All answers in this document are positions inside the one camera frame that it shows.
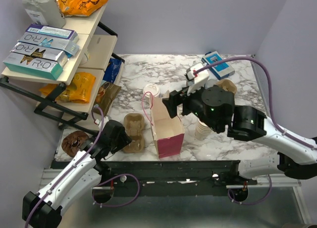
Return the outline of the brown cardboard cup carrier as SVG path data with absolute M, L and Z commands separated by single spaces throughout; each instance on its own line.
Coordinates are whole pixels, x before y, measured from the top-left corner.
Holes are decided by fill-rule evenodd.
M 124 117 L 123 125 L 126 133 L 131 138 L 131 143 L 123 148 L 124 153 L 141 153 L 145 148 L 143 130 L 145 127 L 144 116 L 139 113 L 129 113 Z

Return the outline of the white plastic cup lid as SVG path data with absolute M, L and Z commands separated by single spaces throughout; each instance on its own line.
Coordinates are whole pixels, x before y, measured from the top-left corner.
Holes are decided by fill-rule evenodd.
M 146 92 L 150 92 L 154 97 L 157 97 L 160 95 L 160 88 L 157 84 L 148 83 L 143 88 L 143 94 Z

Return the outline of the brown pink paper bag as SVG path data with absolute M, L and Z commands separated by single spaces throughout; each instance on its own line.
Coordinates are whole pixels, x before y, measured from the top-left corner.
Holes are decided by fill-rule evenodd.
M 180 154 L 185 134 L 181 119 L 178 116 L 170 118 L 160 97 L 153 98 L 153 106 L 150 108 L 144 102 L 145 94 L 142 96 L 141 106 L 151 126 L 158 158 Z

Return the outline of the white paper coffee cup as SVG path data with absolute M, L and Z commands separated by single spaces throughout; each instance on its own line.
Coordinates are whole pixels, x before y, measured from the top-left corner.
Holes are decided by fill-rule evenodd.
M 152 94 L 147 93 L 144 95 L 144 102 L 147 103 L 150 108 L 153 106 L 153 98 L 154 96 Z

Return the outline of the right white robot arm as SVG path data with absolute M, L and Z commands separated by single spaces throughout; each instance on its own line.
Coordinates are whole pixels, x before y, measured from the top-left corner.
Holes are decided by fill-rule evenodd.
M 254 160 L 241 160 L 238 167 L 228 171 L 228 179 L 240 184 L 257 176 L 284 174 L 298 180 L 317 175 L 317 143 L 276 126 L 263 112 L 251 106 L 235 105 L 234 94 L 219 86 L 201 88 L 188 93 L 188 88 L 172 91 L 162 100 L 171 118 L 193 113 L 216 133 L 227 131 L 227 136 L 239 141 L 252 141 L 268 146 L 275 154 Z

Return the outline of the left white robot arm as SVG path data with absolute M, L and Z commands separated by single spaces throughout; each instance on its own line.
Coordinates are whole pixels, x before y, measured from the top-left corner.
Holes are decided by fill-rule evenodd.
M 115 120 L 100 123 L 97 136 L 84 140 L 68 165 L 44 188 L 28 192 L 23 198 L 25 227 L 56 228 L 71 204 L 86 191 L 109 182 L 110 174 L 100 165 L 131 142 L 124 126 Z

